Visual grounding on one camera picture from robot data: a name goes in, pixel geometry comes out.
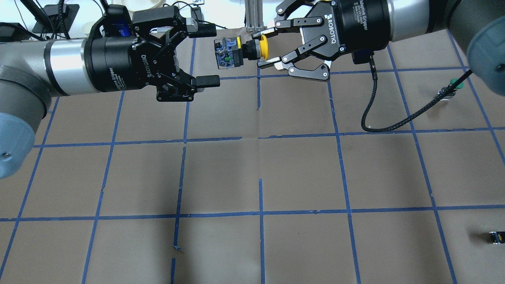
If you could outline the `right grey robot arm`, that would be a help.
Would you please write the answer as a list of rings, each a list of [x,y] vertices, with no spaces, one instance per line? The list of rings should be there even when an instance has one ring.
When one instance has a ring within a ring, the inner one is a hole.
[[[352,53],[356,64],[367,63],[388,43],[447,29],[472,72],[504,95],[504,12],[503,0],[285,0],[272,26],[252,38],[300,32],[300,47],[258,67],[328,81],[339,56]]]

